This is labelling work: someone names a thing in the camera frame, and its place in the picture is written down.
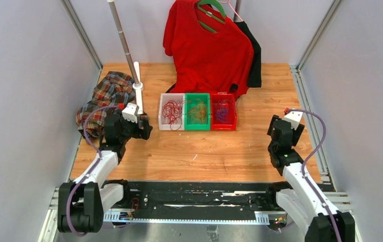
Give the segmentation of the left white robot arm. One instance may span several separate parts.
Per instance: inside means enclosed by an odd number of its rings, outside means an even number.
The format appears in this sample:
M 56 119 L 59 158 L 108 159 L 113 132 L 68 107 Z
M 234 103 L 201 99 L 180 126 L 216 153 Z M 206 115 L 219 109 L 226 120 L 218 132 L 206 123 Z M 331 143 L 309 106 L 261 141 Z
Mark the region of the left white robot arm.
M 132 195 L 126 180 L 107 181 L 125 155 L 126 143 L 131 139 L 148 140 L 153 127 L 147 118 L 137 123 L 121 114 L 110 114 L 104 121 L 104 142 L 88 168 L 75 180 L 59 187 L 57 229 L 61 233 L 84 236 L 99 232 L 105 213 L 113 206 L 127 208 Z

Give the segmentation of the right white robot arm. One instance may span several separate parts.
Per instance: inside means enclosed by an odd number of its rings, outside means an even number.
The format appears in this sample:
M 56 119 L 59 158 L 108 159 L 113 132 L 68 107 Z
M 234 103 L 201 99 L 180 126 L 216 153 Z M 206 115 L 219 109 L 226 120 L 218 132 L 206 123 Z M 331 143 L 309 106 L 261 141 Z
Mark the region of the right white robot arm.
M 273 115 L 267 134 L 272 166 L 285 181 L 267 189 L 266 204 L 283 209 L 300 228 L 305 241 L 355 241 L 356 227 L 350 212 L 342 212 L 322 192 L 308 172 L 306 163 L 294 149 L 304 130 L 301 109 L 286 109 L 284 117 Z

